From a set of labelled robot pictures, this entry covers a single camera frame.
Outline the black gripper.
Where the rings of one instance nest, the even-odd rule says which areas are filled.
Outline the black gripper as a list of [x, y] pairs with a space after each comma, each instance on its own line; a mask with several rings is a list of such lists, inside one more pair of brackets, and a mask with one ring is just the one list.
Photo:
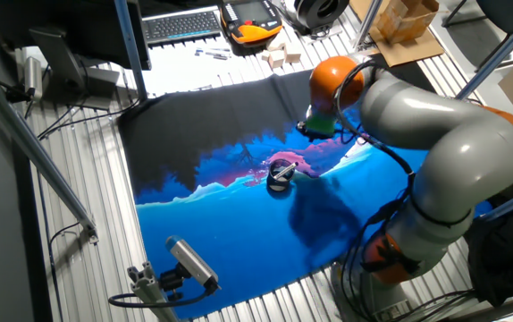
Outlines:
[[328, 140], [333, 137], [332, 133], [326, 133], [321, 131], [316, 131], [307, 126], [307, 123], [302, 121], [298, 122], [296, 125], [297, 131], [303, 136], [307, 137], [309, 141], [314, 140]]

